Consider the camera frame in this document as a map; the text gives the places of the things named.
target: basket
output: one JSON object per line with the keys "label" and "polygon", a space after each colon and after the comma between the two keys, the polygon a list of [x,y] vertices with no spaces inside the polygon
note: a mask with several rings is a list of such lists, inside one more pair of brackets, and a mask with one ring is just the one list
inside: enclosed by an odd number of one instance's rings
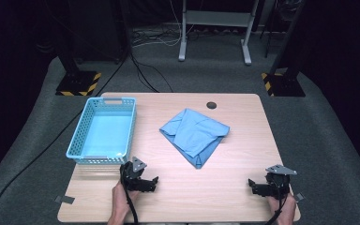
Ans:
{"label": "basket", "polygon": [[136,98],[90,97],[72,136],[67,157],[78,164],[128,161],[136,120]]}

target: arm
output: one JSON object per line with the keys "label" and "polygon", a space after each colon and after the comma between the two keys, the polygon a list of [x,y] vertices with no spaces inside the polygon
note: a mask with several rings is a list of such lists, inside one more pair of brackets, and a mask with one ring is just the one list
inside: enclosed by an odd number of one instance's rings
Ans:
{"label": "arm", "polygon": [[[134,202],[139,194],[139,191],[130,191],[128,194],[130,199]],[[108,220],[108,225],[124,224],[125,216],[129,210],[130,208],[124,187],[121,182],[118,182],[118,184],[116,184],[116,186],[112,189],[112,213],[110,219]]]}
{"label": "arm", "polygon": [[[275,211],[279,209],[279,201],[274,197],[266,197],[270,204],[271,214],[274,215]],[[292,225],[294,214],[296,210],[296,199],[292,194],[288,194],[285,204],[281,211],[282,213],[277,218],[278,225]]]}

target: gray carpet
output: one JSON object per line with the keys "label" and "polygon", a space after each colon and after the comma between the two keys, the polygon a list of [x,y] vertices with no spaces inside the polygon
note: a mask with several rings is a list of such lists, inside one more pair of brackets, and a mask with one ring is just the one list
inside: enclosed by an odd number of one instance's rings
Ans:
{"label": "gray carpet", "polygon": [[[284,165],[299,173],[292,177],[292,188],[307,197],[299,203],[302,217],[297,224],[360,224],[359,156],[322,92],[305,75],[299,74],[298,81],[306,97],[267,95],[261,74],[270,69],[277,49],[273,48],[269,57],[264,58],[264,45],[259,34],[252,35],[251,67],[243,63],[237,36],[192,40],[182,63],[177,61],[178,44],[144,45],[134,48],[133,54],[140,63],[158,69],[174,92],[259,95]],[[151,92],[140,82],[129,58],[100,90],[118,67],[110,62],[80,65],[82,70],[102,73],[94,95]],[[159,92],[171,92],[152,68],[141,69]],[[0,191],[82,110],[88,97],[54,94],[64,74],[60,61],[52,60],[35,108],[0,164]],[[60,224],[57,220],[60,205],[53,200],[65,194],[75,165],[66,158],[66,151],[77,121],[78,118],[8,187],[0,200],[0,224]]]}

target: table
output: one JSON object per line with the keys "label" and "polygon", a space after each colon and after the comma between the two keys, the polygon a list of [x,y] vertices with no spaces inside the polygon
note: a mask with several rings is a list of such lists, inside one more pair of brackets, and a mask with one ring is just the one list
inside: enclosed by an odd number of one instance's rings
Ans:
{"label": "table", "polygon": [[[134,203],[140,222],[248,222],[271,218],[265,198],[253,195],[248,178],[265,184],[265,168],[282,164],[263,105],[252,94],[105,93],[135,97],[137,118],[130,158],[147,167],[142,179],[159,176],[157,189]],[[217,107],[208,109],[214,101]],[[185,108],[230,127],[213,155],[195,169],[158,131]],[[62,222],[105,222],[112,209],[112,188],[119,166],[76,165],[62,203]],[[300,218],[296,209],[295,220]],[[132,222],[131,213],[126,222]]]}
{"label": "table", "polygon": [[256,16],[256,9],[259,0],[254,0],[253,8],[249,13],[240,12],[218,12],[218,11],[199,11],[187,10],[187,0],[183,0],[183,21],[179,61],[186,60],[187,48],[187,24],[202,24],[202,25],[223,25],[223,26],[240,26],[247,27],[245,38],[241,39],[242,53],[244,55],[244,62],[250,66],[252,61],[248,49],[248,41],[252,25]]}

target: blue cloth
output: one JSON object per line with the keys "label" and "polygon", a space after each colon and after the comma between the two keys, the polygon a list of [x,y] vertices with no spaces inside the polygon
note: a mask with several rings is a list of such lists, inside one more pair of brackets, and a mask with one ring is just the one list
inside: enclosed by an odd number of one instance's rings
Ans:
{"label": "blue cloth", "polygon": [[230,127],[199,112],[184,109],[159,130],[195,168],[210,158]]}

